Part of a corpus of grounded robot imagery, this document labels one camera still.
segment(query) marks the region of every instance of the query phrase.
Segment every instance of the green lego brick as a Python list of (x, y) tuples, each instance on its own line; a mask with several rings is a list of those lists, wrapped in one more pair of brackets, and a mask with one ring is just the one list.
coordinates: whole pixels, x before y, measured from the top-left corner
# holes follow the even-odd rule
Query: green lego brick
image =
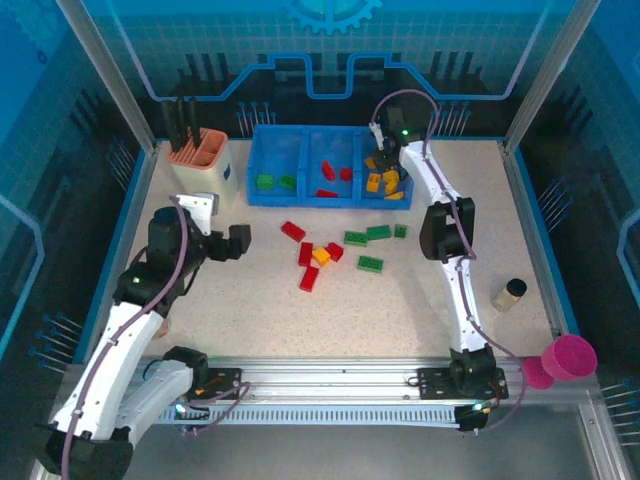
[(361, 255), (358, 259), (358, 269), (372, 273), (382, 273), (382, 264), (384, 262), (379, 258), (366, 257)]
[(382, 240), (383, 238), (391, 238), (391, 228), (389, 225), (367, 228), (367, 239)]
[(397, 238), (405, 238), (407, 236), (407, 226), (399, 225), (396, 223), (396, 228), (393, 231), (393, 236)]
[(271, 190), (273, 188), (273, 175), (261, 173), (256, 181), (260, 190)]
[(292, 177), (290, 175), (283, 175), (280, 178), (280, 186), (282, 188), (286, 188), (287, 190), (295, 190), (296, 189), (296, 177)]
[(344, 244), (355, 245), (356, 247), (367, 246), (367, 235), (360, 232), (344, 232)]

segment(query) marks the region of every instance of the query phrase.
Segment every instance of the blue plastic bin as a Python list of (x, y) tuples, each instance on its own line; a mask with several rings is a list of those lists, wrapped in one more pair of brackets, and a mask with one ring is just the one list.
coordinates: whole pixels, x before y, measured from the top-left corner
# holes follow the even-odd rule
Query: blue plastic bin
[[(249, 205), (267, 207), (369, 208), (408, 210), (413, 182), (408, 176), (399, 190), (402, 200), (385, 200), (384, 185), (378, 193), (366, 191), (370, 170), (364, 160), (376, 148), (367, 127), (326, 127), (307, 125), (259, 125), (253, 136), (247, 168)], [(322, 173), (327, 160), (336, 172), (328, 181)], [(352, 180), (340, 179), (340, 169), (350, 168)], [(259, 190), (260, 174), (272, 175), (272, 190)], [(280, 186), (283, 175), (296, 178), (296, 190)], [(318, 189), (338, 193), (337, 198), (316, 197)]]

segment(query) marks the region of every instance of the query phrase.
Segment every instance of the pink cup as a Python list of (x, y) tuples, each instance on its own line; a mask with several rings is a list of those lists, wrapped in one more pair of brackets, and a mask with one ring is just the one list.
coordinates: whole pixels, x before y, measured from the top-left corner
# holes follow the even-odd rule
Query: pink cup
[(542, 368), (541, 357), (527, 357), (522, 362), (527, 385), (536, 390), (546, 390), (553, 385), (553, 378)]
[(595, 350), (578, 335), (563, 335), (542, 353), (542, 368), (556, 380), (588, 377), (597, 366)]

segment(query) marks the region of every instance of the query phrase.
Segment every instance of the yellow lego brick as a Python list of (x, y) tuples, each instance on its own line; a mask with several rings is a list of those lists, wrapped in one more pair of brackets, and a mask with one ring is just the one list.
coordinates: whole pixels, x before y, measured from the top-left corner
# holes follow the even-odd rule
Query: yellow lego brick
[(367, 192), (376, 193), (380, 188), (380, 175), (377, 173), (370, 173), (367, 180)]
[(404, 192), (396, 192), (393, 195), (384, 197), (385, 200), (402, 200), (404, 198)]
[(373, 162), (373, 157), (369, 157), (365, 159), (364, 164), (367, 166), (369, 170), (375, 170), (376, 164)]
[(396, 193), (397, 189), (398, 189), (398, 182), (389, 182), (384, 186), (384, 194), (392, 195)]
[(382, 174), (382, 180), (385, 183), (398, 183), (400, 181), (400, 174), (395, 170), (387, 170)]
[(327, 252), (324, 247), (318, 247), (313, 251), (313, 259), (320, 265), (324, 267), (331, 260), (331, 255)]

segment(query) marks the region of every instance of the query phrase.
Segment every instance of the white table surface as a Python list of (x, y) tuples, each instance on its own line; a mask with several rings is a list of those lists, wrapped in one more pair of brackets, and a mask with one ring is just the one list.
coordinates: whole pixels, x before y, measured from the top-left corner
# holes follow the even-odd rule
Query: white table surface
[[(231, 142), (241, 179), (251, 144)], [(177, 192), (161, 155), (131, 250), (147, 243), (153, 212)], [(433, 153), (450, 183), (476, 204), (472, 282), (487, 333), (518, 355), (539, 355), (551, 342), (540, 291), (495, 141), (434, 141)], [(147, 355), (174, 345), (211, 356), (415, 357), (449, 355), (447, 299), (437, 272), (418, 245), (425, 203), (416, 197), (410, 211), (249, 207), (244, 185), (213, 229), (249, 223), (253, 242), (239, 261), (206, 262), (186, 297), (171, 310), (170, 333), (152, 341)], [(291, 220), (307, 231), (305, 241), (342, 244), (345, 230), (396, 223), (409, 226), (407, 238), (345, 246), (339, 263), (321, 269), (313, 293), (298, 284), (299, 244), (280, 226)], [(359, 255), (384, 260), (381, 275), (356, 269)], [(505, 314), (490, 303), (513, 278), (528, 285), (523, 299)]]

